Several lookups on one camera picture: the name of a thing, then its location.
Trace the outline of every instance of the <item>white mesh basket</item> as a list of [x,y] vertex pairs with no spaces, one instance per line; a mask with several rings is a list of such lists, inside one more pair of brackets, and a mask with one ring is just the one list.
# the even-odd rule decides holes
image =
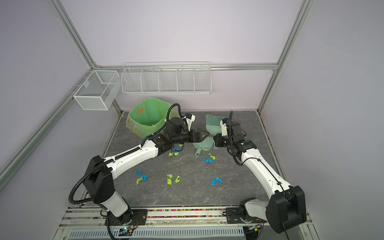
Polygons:
[[121,87],[117,71],[93,70],[73,97],[84,110],[108,110]]
[[143,93],[211,93],[211,69],[204,67],[124,68],[122,91]]

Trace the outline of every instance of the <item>trash bin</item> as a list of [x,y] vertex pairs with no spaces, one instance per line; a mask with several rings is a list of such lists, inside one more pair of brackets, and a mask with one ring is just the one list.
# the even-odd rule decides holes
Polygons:
[[[144,138],[157,130],[165,123],[170,103],[156,98],[148,98],[128,113],[126,127],[136,135]],[[169,114],[169,119],[179,118],[177,107]]]

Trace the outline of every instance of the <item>green dustpan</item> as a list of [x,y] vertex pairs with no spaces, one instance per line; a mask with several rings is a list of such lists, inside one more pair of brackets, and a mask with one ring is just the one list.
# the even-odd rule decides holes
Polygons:
[[212,148],[212,146],[214,145],[214,143],[215,143],[215,141],[212,137],[207,137],[202,142],[194,142],[193,146],[195,148],[197,148],[196,153],[195,153],[195,157],[198,157],[200,155],[201,150],[209,151]]

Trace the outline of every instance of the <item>white label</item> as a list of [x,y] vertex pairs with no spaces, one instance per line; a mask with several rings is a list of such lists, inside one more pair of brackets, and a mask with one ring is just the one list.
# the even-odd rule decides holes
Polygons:
[[85,83],[84,83],[84,87],[87,88],[88,85],[89,85],[89,81],[87,80],[87,81],[85,81]]

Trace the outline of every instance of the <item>white wall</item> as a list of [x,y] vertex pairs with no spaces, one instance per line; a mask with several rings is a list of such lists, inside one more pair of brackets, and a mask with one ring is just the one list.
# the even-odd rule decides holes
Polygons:
[[0,7],[0,168],[87,71],[45,0]]
[[120,92],[116,100],[125,111],[152,97],[179,103],[183,110],[257,109],[271,77],[271,70],[212,71],[211,94],[126,95]]
[[316,1],[262,116],[322,240],[382,239],[384,1]]
[[73,207],[69,192],[91,158],[101,154],[116,117],[114,109],[85,111],[73,101],[0,193],[1,239],[53,238],[67,207]]
[[302,0],[62,0],[98,65],[275,63]]

